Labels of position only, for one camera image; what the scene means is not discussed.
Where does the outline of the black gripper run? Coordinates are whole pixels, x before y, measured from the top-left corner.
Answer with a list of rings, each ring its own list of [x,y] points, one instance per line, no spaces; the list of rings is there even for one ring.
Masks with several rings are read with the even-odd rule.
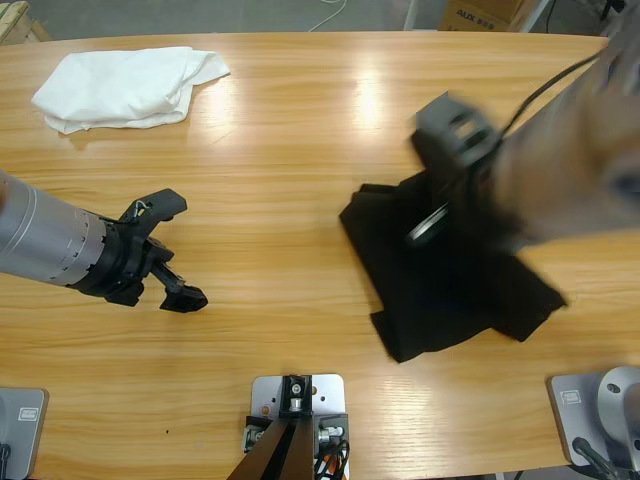
[[[167,267],[174,252],[158,240],[141,235],[131,225],[107,222],[102,245],[98,260],[73,284],[74,290],[109,303],[133,307],[144,291],[144,279],[152,273],[165,286],[161,310],[184,314],[208,305],[201,289],[185,285]]]
[[[430,176],[435,206],[409,231],[409,241],[423,246],[448,229],[469,243],[516,253],[525,246],[521,222],[500,210],[494,198],[493,164],[500,141],[493,130],[466,139],[453,133],[416,130],[411,144]]]

